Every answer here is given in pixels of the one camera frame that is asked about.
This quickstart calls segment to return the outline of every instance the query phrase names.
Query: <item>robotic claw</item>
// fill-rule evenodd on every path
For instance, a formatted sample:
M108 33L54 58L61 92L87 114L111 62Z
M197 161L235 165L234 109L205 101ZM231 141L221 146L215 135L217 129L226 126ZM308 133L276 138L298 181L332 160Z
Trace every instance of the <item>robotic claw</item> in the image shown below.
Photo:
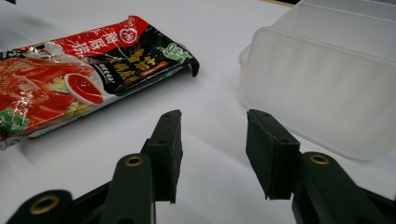
M161 116L140 153L119 160L113 179L75 200L49 190L26 201L7 224L152 224L155 202L175 203L183 156L179 110Z
M50 190L26 201L7 224L149 224L155 202L176 201L183 155L178 110L161 116L141 153L123 157L111 182L73 201ZM247 156L270 200L290 199L297 224L394 224L396 202L359 188L331 157L299 151L271 115L247 112Z
M271 115L247 113L247 156L270 200L290 199L298 224L396 223L396 202L359 188L331 157L300 153Z

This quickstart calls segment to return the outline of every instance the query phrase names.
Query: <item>brass screw insert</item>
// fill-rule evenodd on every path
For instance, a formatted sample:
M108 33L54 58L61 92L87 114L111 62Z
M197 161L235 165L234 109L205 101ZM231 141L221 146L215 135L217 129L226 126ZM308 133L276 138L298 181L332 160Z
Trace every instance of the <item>brass screw insert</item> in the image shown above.
M330 163L329 159L319 154L311 155L309 160L320 165L327 165Z
M139 157L139 156L132 156L128 159L126 159L125 161L125 165L127 166L137 166L142 164L143 162L143 158Z
M48 212L58 205L60 199L58 196L50 194L45 195L35 201L30 207L30 213L33 215L40 215Z

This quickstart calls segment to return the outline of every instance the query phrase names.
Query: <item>translucent plastic box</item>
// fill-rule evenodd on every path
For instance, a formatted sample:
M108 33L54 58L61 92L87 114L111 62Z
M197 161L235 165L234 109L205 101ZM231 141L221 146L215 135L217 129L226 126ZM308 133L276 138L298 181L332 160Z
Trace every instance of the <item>translucent plastic box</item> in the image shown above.
M239 61L243 102L291 132L360 160L396 148L395 62L273 27Z
M362 0L303 0L272 27L396 62L396 6Z

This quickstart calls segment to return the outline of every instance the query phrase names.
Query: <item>white table surface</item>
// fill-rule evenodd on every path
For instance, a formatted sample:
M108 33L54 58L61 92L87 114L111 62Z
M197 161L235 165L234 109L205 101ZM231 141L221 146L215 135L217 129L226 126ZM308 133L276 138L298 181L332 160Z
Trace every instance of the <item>white table surface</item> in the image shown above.
M266 201L245 153L248 108L238 94L238 55L253 33L289 8L257 0L0 1L0 51L73 35L137 15L198 59L189 70L35 140L0 151L0 223L48 189L74 198L105 184L117 161L140 151L161 114L182 112L184 157L177 203L157 203L157 222L295 223L291 201ZM394 199L396 151L350 161L304 139L302 151L333 156L355 182Z

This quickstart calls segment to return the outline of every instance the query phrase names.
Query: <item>red food packet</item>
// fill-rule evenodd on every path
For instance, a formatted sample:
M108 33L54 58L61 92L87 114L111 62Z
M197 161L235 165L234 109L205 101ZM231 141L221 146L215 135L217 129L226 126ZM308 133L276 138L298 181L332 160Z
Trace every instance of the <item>red food packet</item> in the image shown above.
M199 63L136 16L0 52L0 149L36 137Z

